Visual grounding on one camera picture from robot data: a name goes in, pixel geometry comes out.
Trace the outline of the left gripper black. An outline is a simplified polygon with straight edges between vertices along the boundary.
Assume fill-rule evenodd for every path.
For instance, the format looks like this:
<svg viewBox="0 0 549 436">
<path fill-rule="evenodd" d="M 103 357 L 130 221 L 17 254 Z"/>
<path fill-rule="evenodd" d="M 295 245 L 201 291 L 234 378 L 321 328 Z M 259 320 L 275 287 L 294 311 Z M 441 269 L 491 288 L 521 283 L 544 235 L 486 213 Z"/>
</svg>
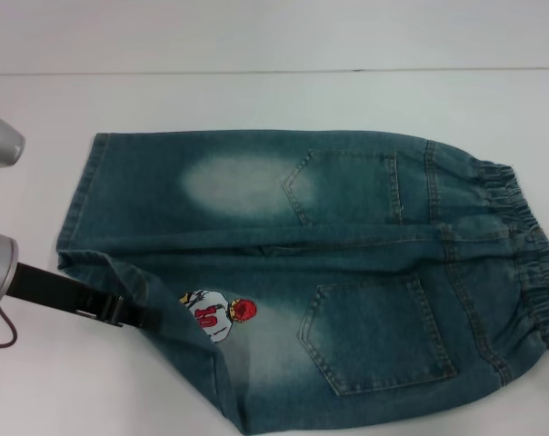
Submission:
<svg viewBox="0 0 549 436">
<path fill-rule="evenodd" d="M 162 320 L 161 313 L 156 309 L 23 263 L 16 266 L 6 294 L 118 327 L 127 325 L 145 331 L 158 331 Z"/>
</svg>

